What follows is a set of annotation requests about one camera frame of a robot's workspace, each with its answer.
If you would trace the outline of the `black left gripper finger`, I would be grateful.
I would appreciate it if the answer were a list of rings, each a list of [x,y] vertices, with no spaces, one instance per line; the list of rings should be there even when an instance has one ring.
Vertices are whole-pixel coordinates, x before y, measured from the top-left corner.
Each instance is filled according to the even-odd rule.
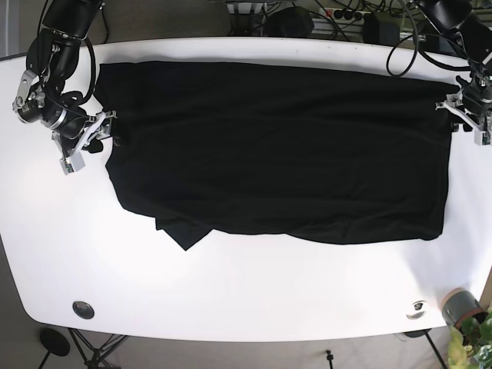
[[[491,146],[491,120],[485,119],[474,129],[474,142],[479,146]]]
[[[471,132],[471,126],[469,125],[469,116],[459,108],[450,105],[447,101],[438,102],[435,104],[435,108],[447,110],[453,117],[450,119],[452,132],[456,133],[462,130],[466,133]]]

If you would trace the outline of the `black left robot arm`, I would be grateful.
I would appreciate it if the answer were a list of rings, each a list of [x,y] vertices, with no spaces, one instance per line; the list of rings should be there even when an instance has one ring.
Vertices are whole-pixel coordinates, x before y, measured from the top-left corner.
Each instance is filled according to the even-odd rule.
[[[469,1],[412,1],[424,18],[436,31],[435,36],[450,43],[458,53],[464,55],[468,65],[457,67],[446,65],[430,57],[420,47],[417,23],[411,14],[409,4],[400,5],[412,25],[414,52],[409,65],[400,73],[390,70],[390,58],[386,60],[386,71],[391,77],[401,78],[412,68],[418,55],[432,65],[457,73],[467,72],[467,81],[460,76],[456,81],[460,86],[457,93],[448,95],[436,104],[437,109],[445,109],[461,120],[467,131],[474,132],[475,143],[480,146],[491,145],[491,30],[483,24],[474,12]]]

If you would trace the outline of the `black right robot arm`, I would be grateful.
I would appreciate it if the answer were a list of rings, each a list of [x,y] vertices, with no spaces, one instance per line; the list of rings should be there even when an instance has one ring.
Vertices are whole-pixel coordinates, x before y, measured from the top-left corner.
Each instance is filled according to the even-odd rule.
[[[85,166],[83,151],[102,151],[102,140],[110,137],[111,125],[117,118],[115,111],[92,116],[82,107],[93,96],[96,85],[95,50],[88,31],[104,7],[103,1],[45,2],[12,103],[21,122],[40,122],[51,131],[66,174]],[[83,45],[89,53],[88,90],[66,91],[65,83],[78,67]]]

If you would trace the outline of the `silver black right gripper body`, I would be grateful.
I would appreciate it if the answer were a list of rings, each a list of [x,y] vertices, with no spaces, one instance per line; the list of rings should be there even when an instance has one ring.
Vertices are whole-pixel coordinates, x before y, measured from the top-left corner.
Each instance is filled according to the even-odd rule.
[[[80,142],[86,128],[95,122],[78,107],[67,107],[55,102],[42,90],[41,83],[34,83],[35,73],[23,73],[14,100],[14,113],[25,124],[40,122],[52,131],[52,137],[63,151],[72,151]]]

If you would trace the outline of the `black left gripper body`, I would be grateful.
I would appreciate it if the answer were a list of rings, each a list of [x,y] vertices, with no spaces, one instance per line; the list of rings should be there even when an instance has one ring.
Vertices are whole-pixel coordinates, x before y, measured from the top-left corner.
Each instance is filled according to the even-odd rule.
[[[487,115],[491,113],[491,74],[470,73],[467,81],[461,76],[456,77],[460,91],[452,95],[451,106],[460,111],[457,123],[464,131],[480,131],[487,129]]]

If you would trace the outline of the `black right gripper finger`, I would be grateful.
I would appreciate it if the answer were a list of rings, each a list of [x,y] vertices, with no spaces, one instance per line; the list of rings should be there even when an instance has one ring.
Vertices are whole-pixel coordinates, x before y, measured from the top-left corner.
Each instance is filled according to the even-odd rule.
[[[93,141],[102,141],[111,136],[111,124],[116,119],[116,112],[100,112],[96,116],[90,116],[84,123],[81,133],[72,148],[65,149],[60,145],[62,158],[60,164],[66,175],[83,169],[85,166],[81,152],[88,150]]]
[[[116,147],[122,146],[124,144],[124,138],[118,133],[99,133],[97,135],[91,136],[86,142],[86,151],[90,154],[101,153],[104,149],[103,141],[107,141],[108,139],[111,139],[112,144]]]

